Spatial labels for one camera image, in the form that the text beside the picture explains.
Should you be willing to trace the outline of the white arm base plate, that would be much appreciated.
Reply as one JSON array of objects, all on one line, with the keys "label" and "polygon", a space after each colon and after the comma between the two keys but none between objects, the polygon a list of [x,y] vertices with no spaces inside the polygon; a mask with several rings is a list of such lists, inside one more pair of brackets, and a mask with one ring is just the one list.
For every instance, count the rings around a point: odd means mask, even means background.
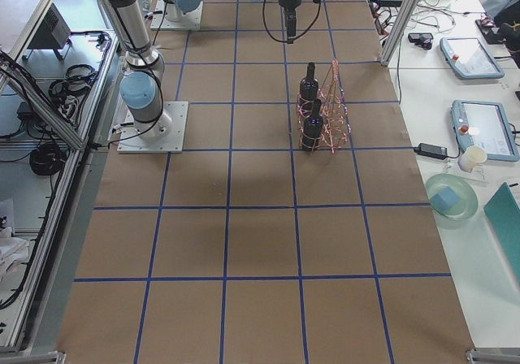
[{"label": "white arm base plate", "polygon": [[157,0],[150,28],[154,31],[158,29],[166,31],[199,31],[201,28],[203,4],[204,2],[200,2],[197,9],[186,13],[174,4],[173,6],[168,6],[166,15],[163,15],[165,3],[163,0]]},{"label": "white arm base plate", "polygon": [[122,141],[118,143],[117,151],[122,154],[181,153],[188,111],[188,102],[165,102],[159,121],[141,135],[140,132],[150,126],[138,123],[135,128],[131,111],[127,109],[124,122],[130,125],[122,127]]}]

